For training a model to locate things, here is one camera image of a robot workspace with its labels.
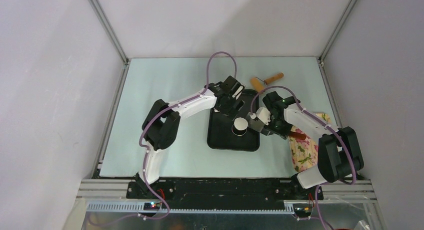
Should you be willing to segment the wooden dough roller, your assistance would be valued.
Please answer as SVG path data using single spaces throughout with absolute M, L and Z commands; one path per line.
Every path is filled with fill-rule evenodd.
M 276 82 L 284 77 L 284 74 L 282 72 L 277 73 L 269 78 L 266 79 L 260 79 L 258 77 L 253 77 L 249 80 L 251 86 L 253 89 L 257 92 L 263 91 L 268 85 L 270 85 L 273 82 Z

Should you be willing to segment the black baking tray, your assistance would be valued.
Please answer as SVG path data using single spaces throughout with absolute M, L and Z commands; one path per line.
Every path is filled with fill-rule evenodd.
M 259 149 L 260 134 L 257 131 L 247 128 L 242 136 L 237 136 L 232 131 L 234 120 L 238 117 L 245 118 L 250 112 L 251 102 L 257 93 L 253 89 L 242 92 L 239 99 L 243 101 L 243 106 L 233 120 L 222 113 L 210 111 L 206 141 L 210 148 L 247 152 Z

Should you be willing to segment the small round metal cup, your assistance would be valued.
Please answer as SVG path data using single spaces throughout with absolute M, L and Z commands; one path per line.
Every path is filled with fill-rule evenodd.
M 242 127 L 239 129 L 236 125 L 232 125 L 231 131 L 236 136 L 243 136 L 247 132 L 247 127 Z

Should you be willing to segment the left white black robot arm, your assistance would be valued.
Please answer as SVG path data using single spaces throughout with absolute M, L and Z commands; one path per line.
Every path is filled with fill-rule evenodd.
M 215 110 L 235 119 L 243 106 L 241 94 L 245 86 L 234 77 L 225 81 L 208 83 L 195 94 L 174 102 L 157 100 L 143 122 L 139 145 L 145 148 L 139 175 L 143 180 L 138 191 L 145 198 L 153 198 L 158 192 L 156 181 L 168 149 L 175 141 L 180 122 L 204 110 Z

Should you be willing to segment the metal spatula with red handle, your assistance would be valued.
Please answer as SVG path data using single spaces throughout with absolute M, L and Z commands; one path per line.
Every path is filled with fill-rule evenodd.
M 282 137 L 283 139 L 287 139 L 288 137 L 292 137 L 298 140 L 305 140 L 306 139 L 306 135 L 302 134 L 302 133 L 297 133 L 297 132 L 292 132 L 292 131 L 288 131 L 287 134 L 279 134 L 279 133 L 274 133 L 268 129 L 265 128 L 265 123 L 259 118 L 257 117 L 255 114 L 249 113 L 246 118 L 247 123 L 248 123 L 248 127 L 260 134 L 263 134 L 265 136 L 270 136 L 270 135 L 278 135 L 280 137 Z

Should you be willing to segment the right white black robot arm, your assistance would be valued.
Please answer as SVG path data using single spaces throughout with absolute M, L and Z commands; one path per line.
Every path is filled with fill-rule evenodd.
M 283 99 L 275 91 L 263 98 L 269 117 L 265 129 L 281 137 L 287 137 L 292 127 L 297 127 L 317 145 L 317 163 L 298 173 L 291 185 L 291 194 L 304 199 L 311 187 L 336 181 L 344 182 L 351 176 L 349 184 L 357 181 L 357 172 L 364 167 L 361 148 L 355 130 L 340 128 L 320 119 L 300 105 L 295 96 Z

